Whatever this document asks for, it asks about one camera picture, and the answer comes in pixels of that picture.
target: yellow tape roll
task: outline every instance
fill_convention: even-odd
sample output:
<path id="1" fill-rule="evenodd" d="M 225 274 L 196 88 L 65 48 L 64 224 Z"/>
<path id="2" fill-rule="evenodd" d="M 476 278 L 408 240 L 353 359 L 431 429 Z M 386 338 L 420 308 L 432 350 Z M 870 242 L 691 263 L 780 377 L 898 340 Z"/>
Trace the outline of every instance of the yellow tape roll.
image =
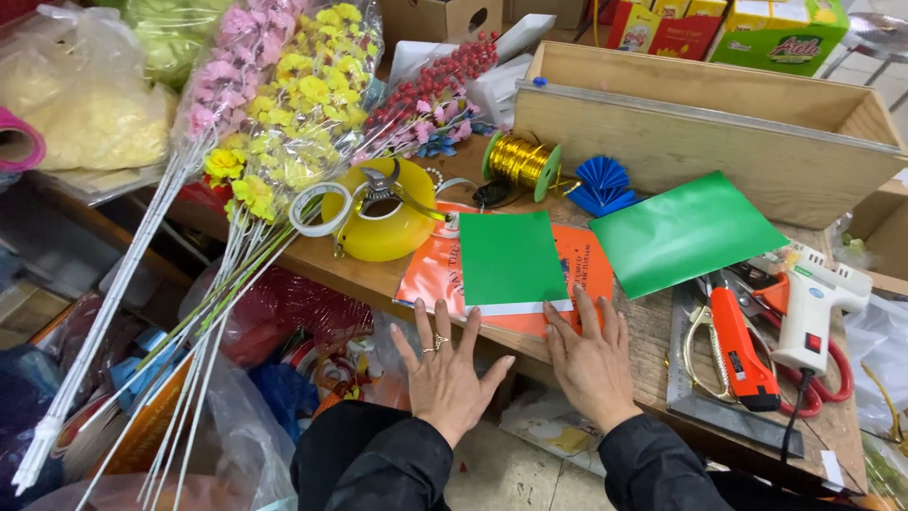
<path id="1" fill-rule="evenodd" d="M 408 160 L 399 159 L 400 176 L 397 182 L 407 190 L 420 204 L 435 208 L 435 190 L 432 178 L 419 165 Z M 393 158 L 376 158 L 355 165 L 346 175 L 338 178 L 337 183 L 350 190 L 351 195 L 366 182 L 366 176 L 360 171 L 361 166 L 373 168 L 385 176 L 394 171 Z M 343 197 L 337 194 L 325 194 L 321 200 L 321 217 L 333 218 L 343 208 Z M 391 261 L 412 253 L 425 243 L 437 220 L 421 215 L 412 207 L 398 203 L 390 213 L 379 216 L 366 216 L 366 209 L 350 218 L 346 239 L 343 242 L 344 252 L 361 261 L 380 263 Z"/>

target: green paper sheet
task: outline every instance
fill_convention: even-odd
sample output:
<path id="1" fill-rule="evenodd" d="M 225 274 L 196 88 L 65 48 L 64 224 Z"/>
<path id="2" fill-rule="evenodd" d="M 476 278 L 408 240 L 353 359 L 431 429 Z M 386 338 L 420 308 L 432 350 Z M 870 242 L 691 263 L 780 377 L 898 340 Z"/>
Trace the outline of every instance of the green paper sheet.
<path id="1" fill-rule="evenodd" d="M 632 300 L 788 244 L 720 171 L 589 227 Z"/>
<path id="2" fill-rule="evenodd" d="M 573 310 L 548 212 L 460 214 L 464 303 L 484 316 Z"/>

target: blue paper fan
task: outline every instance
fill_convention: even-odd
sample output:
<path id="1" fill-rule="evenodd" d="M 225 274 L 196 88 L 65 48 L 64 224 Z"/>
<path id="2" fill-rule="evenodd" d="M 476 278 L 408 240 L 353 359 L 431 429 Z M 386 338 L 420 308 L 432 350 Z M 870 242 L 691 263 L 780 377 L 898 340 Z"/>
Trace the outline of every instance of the blue paper fan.
<path id="1" fill-rule="evenodd" d="M 630 185 L 625 168 L 604 156 L 588 159 L 577 169 L 583 184 L 567 194 L 567 198 L 591 215 L 599 218 L 640 202 Z"/>

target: woman's right hand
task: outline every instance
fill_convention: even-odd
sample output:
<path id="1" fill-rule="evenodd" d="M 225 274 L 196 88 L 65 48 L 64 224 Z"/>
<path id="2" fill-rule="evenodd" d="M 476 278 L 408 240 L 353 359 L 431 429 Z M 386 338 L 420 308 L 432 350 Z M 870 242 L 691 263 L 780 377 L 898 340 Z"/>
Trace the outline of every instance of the woman's right hand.
<path id="1" fill-rule="evenodd" d="M 607 434 L 615 426 L 643 413 L 634 404 L 627 322 L 623 314 L 616 314 L 612 304 L 600 296 L 599 311 L 605 323 L 600 330 L 593 301 L 579 284 L 574 284 L 574 297 L 583 335 L 579 336 L 555 307 L 546 303 L 548 350 L 555 377 L 567 400 Z"/>

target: orange paper package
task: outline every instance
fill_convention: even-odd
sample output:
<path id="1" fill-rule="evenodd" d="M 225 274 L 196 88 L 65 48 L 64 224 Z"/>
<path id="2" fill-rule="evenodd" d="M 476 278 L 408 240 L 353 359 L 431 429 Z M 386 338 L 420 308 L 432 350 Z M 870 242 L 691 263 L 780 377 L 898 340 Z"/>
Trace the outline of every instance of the orange paper package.
<path id="1" fill-rule="evenodd" d="M 444 212 L 479 213 L 475 207 L 447 202 L 438 202 L 437 208 Z M 574 310 L 561 313 L 578 333 L 582 326 L 574 298 L 573 286 L 579 282 L 595 300 L 612 297 L 612 267 L 606 259 L 596 235 L 586 229 L 552 224 L 555 247 L 565 275 L 567 293 L 574 302 Z M 466 317 L 463 292 L 463 273 L 460 267 L 460 240 L 457 232 L 448 230 L 441 222 L 429 240 L 413 253 L 407 271 L 400 281 L 394 302 L 413 306 L 421 297 L 426 308 L 434 313 L 436 300 L 445 299 L 452 316 Z M 520 257 L 515 250 L 511 254 L 489 254 L 490 257 Z M 545 334 L 546 318 L 542 314 L 517 314 L 510 316 L 486 316 L 484 326 L 512 330 L 527 336 L 542 337 Z"/>

